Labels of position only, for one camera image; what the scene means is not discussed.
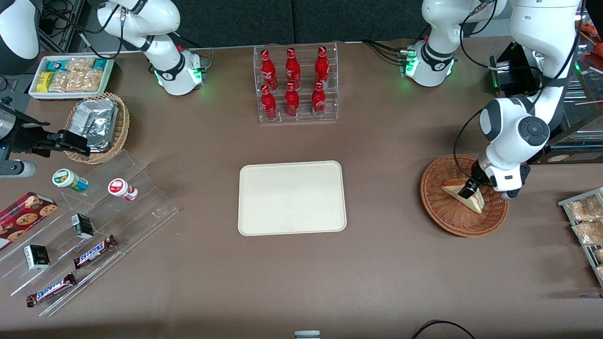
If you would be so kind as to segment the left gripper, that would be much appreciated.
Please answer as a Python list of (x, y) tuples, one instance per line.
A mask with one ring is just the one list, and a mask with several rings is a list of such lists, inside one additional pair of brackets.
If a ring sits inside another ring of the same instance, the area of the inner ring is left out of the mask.
[(475, 194), (483, 194), (487, 185), (495, 191), (512, 191), (521, 189), (523, 180), (521, 178), (521, 165), (513, 165), (510, 168), (499, 168), (488, 159), (478, 159), (473, 164), (473, 178), (468, 178), (458, 195), (469, 199)]

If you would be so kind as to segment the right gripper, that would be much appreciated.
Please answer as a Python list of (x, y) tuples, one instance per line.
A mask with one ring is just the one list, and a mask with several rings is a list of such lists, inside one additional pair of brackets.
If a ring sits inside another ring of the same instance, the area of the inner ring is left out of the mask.
[(11, 153), (28, 153), (49, 158), (52, 152), (72, 152), (82, 156), (90, 155), (88, 140), (66, 129), (55, 134), (43, 127), (49, 122), (38, 121), (10, 105), (1, 105), (1, 158), (9, 158)]

